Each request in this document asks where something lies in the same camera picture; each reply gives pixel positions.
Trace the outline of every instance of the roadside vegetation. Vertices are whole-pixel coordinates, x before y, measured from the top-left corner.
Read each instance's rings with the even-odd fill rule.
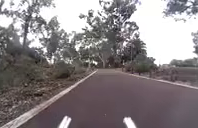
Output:
[[[165,15],[194,16],[198,12],[198,0],[190,7],[188,2],[168,0]],[[41,15],[43,9],[56,6],[53,0],[0,0],[0,20],[5,17],[11,20],[8,26],[0,24],[0,126],[95,68],[122,68],[155,77],[161,68],[153,57],[147,56],[139,26],[130,20],[138,3],[137,0],[99,0],[99,10],[79,15],[86,23],[82,31],[69,33],[61,28],[57,16],[47,20]],[[192,35],[197,57],[173,60],[171,65],[179,70],[194,67],[197,72],[198,32]],[[36,42],[40,45],[31,47]]]
[[[198,0],[166,0],[166,2],[167,6],[164,9],[164,16],[173,17],[177,22],[187,22],[190,18],[196,18],[198,14]],[[137,66],[142,68],[140,71],[144,71],[142,75],[198,87],[198,31],[192,32],[191,36],[195,57],[185,60],[173,59],[170,64],[159,65],[158,67],[152,66],[152,68],[148,66],[151,61],[147,61],[147,63],[143,64],[144,66]],[[133,61],[132,63],[132,67],[135,69],[139,61]],[[125,69],[130,71],[131,65],[127,64]]]

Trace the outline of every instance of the white dashed line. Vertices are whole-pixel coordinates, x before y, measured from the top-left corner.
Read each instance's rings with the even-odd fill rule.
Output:
[[[125,117],[123,119],[123,123],[126,125],[127,128],[137,128],[131,117]]]
[[[68,116],[65,116],[62,120],[62,122],[60,123],[59,127],[58,128],[68,128],[69,127],[69,124],[71,122],[71,118],[68,117]]]

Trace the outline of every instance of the green bush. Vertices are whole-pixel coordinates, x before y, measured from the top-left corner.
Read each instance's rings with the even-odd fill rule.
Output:
[[[126,72],[131,72],[131,69],[132,69],[131,63],[125,64],[125,71],[126,71]]]
[[[134,71],[137,73],[150,72],[150,65],[147,63],[134,64]]]
[[[85,72],[86,72],[86,68],[78,67],[78,68],[75,68],[74,74],[82,74]]]
[[[5,58],[0,58],[0,88],[19,86],[33,80],[44,80],[43,68],[27,56],[16,58],[14,63],[9,63]]]
[[[55,64],[54,67],[54,77],[56,79],[68,78],[75,71],[75,67],[71,64],[67,64],[64,61],[59,61]]]

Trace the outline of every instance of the tree trunk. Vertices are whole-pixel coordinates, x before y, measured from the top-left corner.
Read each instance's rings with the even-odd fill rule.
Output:
[[[31,18],[32,18],[32,11],[29,12],[29,15],[26,17],[25,23],[24,23],[23,52],[24,52],[26,44],[27,44],[27,35],[29,33],[29,26],[30,26]]]
[[[106,65],[105,61],[102,60],[102,63],[103,63],[103,68],[105,68],[105,65]]]

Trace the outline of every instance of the shrub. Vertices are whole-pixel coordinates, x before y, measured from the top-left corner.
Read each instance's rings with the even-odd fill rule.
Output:
[[[86,72],[86,68],[78,67],[75,68],[74,74],[82,74]]]
[[[75,67],[67,64],[64,61],[59,61],[54,67],[54,77],[56,79],[68,78],[75,71]]]
[[[0,58],[0,88],[7,86],[19,86],[33,80],[44,80],[43,68],[30,57],[21,55],[14,63]]]

